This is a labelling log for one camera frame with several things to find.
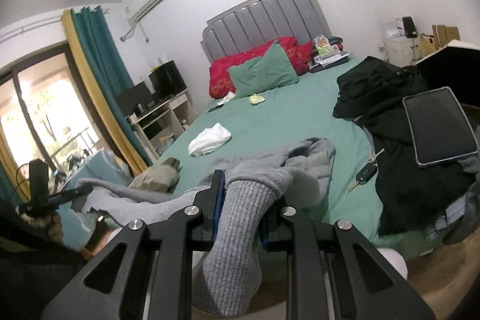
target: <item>metal bolt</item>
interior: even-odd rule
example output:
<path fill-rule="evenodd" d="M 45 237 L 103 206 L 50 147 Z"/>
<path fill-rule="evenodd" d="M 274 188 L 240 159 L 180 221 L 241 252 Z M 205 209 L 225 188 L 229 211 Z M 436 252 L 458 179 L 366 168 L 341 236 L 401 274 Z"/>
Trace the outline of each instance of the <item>metal bolt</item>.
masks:
<path fill-rule="evenodd" d="M 135 220 L 131 220 L 129 223 L 128 223 L 128 227 L 133 230 L 133 231 L 136 231 L 140 228 L 143 227 L 143 221 L 142 220 L 139 220 L 139 219 L 135 219 Z"/>
<path fill-rule="evenodd" d="M 348 231 L 352 227 L 352 223 L 349 220 L 338 220 L 338 228 Z"/>
<path fill-rule="evenodd" d="M 185 208 L 185 214 L 188 214 L 189 216 L 195 216 L 199 211 L 200 209 L 195 205 L 190 205 Z"/>
<path fill-rule="evenodd" d="M 293 216 L 297 211 L 291 206 L 286 206 L 282 209 L 282 214 L 284 216 Z"/>

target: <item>hand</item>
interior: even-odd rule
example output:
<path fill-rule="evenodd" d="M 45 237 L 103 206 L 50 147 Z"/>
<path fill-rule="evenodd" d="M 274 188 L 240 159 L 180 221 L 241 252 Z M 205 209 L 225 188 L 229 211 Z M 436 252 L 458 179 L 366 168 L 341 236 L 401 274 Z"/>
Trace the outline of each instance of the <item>hand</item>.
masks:
<path fill-rule="evenodd" d="M 63 240 L 63 231 L 62 231 L 62 218 L 59 214 L 54 214 L 53 216 L 49 215 L 46 217 L 40 217 L 34 219 L 22 214 L 22 219 L 28 223 L 30 226 L 38 229 L 49 228 L 49 238 L 50 240 L 61 243 Z"/>

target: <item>cabinet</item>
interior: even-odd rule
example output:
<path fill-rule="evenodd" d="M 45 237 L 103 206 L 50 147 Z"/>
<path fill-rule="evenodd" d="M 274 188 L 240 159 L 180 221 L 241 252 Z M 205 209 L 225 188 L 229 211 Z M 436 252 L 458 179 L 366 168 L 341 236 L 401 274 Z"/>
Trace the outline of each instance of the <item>cabinet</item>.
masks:
<path fill-rule="evenodd" d="M 388 61 L 398 67 L 411 65 L 413 61 L 422 57 L 420 50 L 420 38 L 409 39 L 407 37 L 398 37 L 385 40 Z"/>
<path fill-rule="evenodd" d="M 133 114 L 128 118 L 138 140 L 153 162 L 160 158 L 157 148 L 155 148 L 158 146 L 159 138 L 165 136 L 178 138 L 185 131 L 182 121 L 186 120 L 187 124 L 190 125 L 197 118 L 188 101 L 186 92 L 186 90 L 182 91 L 170 100 L 150 109 L 140 117 Z M 161 131 L 153 137 L 151 135 L 147 137 L 145 130 L 149 127 L 158 127 L 158 125 Z"/>

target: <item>green bed sheet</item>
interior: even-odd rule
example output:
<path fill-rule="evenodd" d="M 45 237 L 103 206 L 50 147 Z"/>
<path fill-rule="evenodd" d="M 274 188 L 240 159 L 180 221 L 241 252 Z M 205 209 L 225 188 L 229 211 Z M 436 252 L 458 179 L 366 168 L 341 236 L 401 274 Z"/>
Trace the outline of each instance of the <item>green bed sheet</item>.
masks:
<path fill-rule="evenodd" d="M 348 219 L 375 246 L 394 248 L 406 259 L 437 247 L 441 238 L 427 242 L 422 232 L 378 236 L 382 203 L 375 192 L 376 177 L 351 193 L 345 193 L 355 180 L 356 173 L 367 163 L 371 146 L 359 127 L 333 118 L 332 110 L 338 96 L 337 77 L 359 62 L 352 59 L 316 74 L 303 75 L 297 84 L 263 92 L 261 95 L 265 102 L 257 106 L 251 106 L 248 98 L 235 98 L 221 109 L 203 113 L 156 164 L 168 157 L 180 160 L 180 180 L 174 193 L 181 194 L 197 186 L 210 170 L 211 161 L 219 156 L 269 151 L 314 136 L 327 138 L 337 150 L 332 180 L 327 197 L 308 210 L 311 217 L 330 224 Z M 212 127 L 217 122 L 232 133 L 231 140 L 209 155 L 189 156 L 189 143 L 206 127 Z"/>

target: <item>gray headboard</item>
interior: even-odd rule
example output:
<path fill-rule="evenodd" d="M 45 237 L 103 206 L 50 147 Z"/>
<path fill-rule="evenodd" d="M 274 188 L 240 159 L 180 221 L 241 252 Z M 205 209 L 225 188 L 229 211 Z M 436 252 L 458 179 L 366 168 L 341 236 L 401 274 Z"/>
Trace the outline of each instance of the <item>gray headboard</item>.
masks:
<path fill-rule="evenodd" d="M 316 0 L 249 0 L 207 21 L 201 44 L 213 62 L 278 37 L 304 44 L 320 34 L 331 35 Z"/>

